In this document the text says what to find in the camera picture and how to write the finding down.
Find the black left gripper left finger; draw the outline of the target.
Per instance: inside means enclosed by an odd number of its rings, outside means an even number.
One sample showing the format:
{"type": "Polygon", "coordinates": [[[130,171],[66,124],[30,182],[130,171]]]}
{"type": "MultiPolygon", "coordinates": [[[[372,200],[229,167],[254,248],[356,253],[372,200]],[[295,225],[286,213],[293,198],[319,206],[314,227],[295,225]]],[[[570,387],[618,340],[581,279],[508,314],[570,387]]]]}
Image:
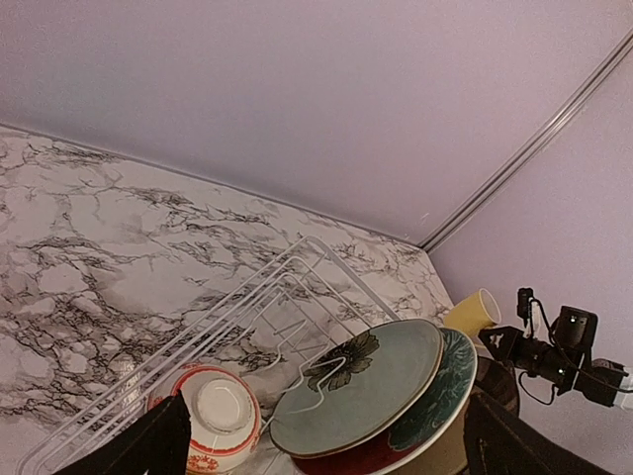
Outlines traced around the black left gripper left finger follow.
{"type": "Polygon", "coordinates": [[[187,470],[190,413],[182,394],[169,396],[113,440],[58,475],[181,475],[187,470]]]}

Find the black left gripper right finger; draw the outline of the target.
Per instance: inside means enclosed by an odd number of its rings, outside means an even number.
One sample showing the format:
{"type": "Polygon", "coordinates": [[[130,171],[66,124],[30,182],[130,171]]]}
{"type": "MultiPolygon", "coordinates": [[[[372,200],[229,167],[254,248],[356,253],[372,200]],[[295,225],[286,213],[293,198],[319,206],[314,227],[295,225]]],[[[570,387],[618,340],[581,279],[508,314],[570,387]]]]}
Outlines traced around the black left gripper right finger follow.
{"type": "Polygon", "coordinates": [[[464,446],[471,474],[609,474],[552,442],[485,393],[470,399],[464,446]]]}

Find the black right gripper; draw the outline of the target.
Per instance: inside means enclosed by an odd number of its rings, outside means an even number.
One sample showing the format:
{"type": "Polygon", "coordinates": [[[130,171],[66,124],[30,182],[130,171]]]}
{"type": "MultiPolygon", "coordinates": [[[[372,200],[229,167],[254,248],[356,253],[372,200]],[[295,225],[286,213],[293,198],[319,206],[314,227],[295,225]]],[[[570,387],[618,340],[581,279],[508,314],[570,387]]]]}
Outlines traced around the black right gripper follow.
{"type": "Polygon", "coordinates": [[[533,365],[533,336],[515,327],[483,329],[479,340],[498,361],[509,361],[513,366],[529,369],[533,365]]]}

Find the yellow ceramic mug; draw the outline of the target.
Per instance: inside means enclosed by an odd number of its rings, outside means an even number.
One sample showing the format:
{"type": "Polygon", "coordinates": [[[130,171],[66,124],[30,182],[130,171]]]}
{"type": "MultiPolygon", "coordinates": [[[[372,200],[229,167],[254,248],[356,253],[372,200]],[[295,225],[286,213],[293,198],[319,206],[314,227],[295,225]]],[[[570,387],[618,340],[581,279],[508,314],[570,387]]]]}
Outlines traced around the yellow ceramic mug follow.
{"type": "Polygon", "coordinates": [[[457,304],[444,318],[446,328],[457,330],[472,340],[479,332],[497,327],[501,314],[496,299],[490,291],[480,289],[457,304]]]}

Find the red patterned white bowl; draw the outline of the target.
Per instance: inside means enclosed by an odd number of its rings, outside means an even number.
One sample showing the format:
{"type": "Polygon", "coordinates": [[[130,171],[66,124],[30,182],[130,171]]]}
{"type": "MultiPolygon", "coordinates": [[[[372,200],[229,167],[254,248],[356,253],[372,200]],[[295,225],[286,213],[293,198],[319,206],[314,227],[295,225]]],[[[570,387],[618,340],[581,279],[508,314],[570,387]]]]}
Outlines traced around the red patterned white bowl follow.
{"type": "Polygon", "coordinates": [[[190,414],[188,474],[226,474],[254,452],[262,420],[244,380],[218,366],[186,363],[149,392],[146,408],[178,394],[190,414]]]}

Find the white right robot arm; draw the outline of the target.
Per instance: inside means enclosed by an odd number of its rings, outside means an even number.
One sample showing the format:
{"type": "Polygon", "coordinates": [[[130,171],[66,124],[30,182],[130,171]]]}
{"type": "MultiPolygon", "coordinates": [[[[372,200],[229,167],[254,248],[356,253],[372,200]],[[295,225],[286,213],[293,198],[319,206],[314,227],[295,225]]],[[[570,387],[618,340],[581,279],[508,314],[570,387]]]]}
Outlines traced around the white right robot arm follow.
{"type": "Polygon", "coordinates": [[[549,381],[554,397],[575,390],[591,402],[630,412],[632,368],[592,357],[597,323],[597,314],[563,306],[546,325],[546,341],[509,326],[482,330],[479,339],[493,359],[511,364],[521,376],[549,381]]]}

